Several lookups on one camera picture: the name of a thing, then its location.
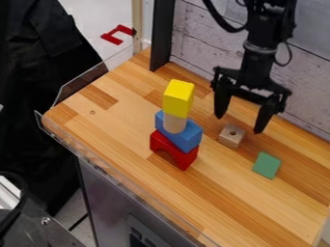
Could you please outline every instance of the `blue block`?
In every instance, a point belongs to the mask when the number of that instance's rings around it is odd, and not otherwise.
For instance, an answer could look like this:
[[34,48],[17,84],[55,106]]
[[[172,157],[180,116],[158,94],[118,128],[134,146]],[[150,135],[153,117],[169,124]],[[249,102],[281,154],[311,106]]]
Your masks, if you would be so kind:
[[159,111],[155,114],[155,128],[165,135],[172,143],[174,143],[184,153],[189,153],[200,145],[202,141],[203,129],[196,125],[192,120],[188,120],[187,126],[182,133],[172,134],[167,132],[163,127],[164,112]]

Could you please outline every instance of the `red arch block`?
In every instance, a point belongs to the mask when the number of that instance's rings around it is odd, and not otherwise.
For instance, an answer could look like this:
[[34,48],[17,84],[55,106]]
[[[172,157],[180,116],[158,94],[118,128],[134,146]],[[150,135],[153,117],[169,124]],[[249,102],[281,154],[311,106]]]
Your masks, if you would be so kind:
[[189,153],[182,152],[175,146],[169,139],[156,130],[151,135],[151,150],[158,151],[164,150],[169,153],[176,160],[179,169],[185,171],[197,158],[199,146]]

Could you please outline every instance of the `green cube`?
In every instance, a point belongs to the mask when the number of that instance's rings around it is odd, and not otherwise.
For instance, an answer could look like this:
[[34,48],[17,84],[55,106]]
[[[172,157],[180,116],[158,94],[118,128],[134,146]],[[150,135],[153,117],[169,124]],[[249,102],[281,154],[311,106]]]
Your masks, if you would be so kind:
[[269,179],[274,179],[280,166],[281,160],[261,151],[255,165],[253,166],[253,171]]

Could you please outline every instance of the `wooden block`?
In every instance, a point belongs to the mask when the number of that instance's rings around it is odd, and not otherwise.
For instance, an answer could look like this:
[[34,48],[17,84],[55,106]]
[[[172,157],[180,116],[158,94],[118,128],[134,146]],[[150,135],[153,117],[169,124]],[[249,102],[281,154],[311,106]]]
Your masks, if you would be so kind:
[[280,166],[281,160],[261,151],[253,167],[253,171],[269,179],[274,179]]
[[164,113],[164,129],[172,134],[179,134],[185,130],[187,119],[178,118],[174,115]]
[[163,96],[163,110],[179,118],[187,118],[195,92],[195,85],[179,80],[172,80]]
[[164,112],[159,111],[155,114],[155,128],[168,138],[184,153],[189,153],[200,145],[203,136],[203,129],[192,120],[187,121],[185,130],[179,134],[171,134],[163,127]]
[[162,135],[156,130],[151,135],[151,150],[158,151],[164,150],[169,153],[176,160],[178,168],[185,171],[197,158],[199,146],[193,149],[189,153],[182,152],[176,147],[166,136]]
[[237,149],[245,136],[245,130],[228,123],[219,135],[218,142],[232,149]]

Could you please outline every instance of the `wooden tabletop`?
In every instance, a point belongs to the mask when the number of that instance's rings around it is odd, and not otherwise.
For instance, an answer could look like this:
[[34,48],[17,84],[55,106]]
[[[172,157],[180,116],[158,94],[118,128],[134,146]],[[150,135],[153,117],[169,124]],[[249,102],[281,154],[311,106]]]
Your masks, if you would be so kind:
[[[254,135],[259,108],[239,98],[217,120],[208,81],[173,63],[150,72],[149,58],[148,50],[136,55],[50,109],[44,126],[206,245],[312,245],[330,203],[329,143],[279,117]],[[205,131],[186,172],[150,150],[154,114],[171,79],[195,83],[190,117]],[[247,131],[237,151],[216,141],[226,123]],[[282,160],[273,180],[252,171],[260,151]]]

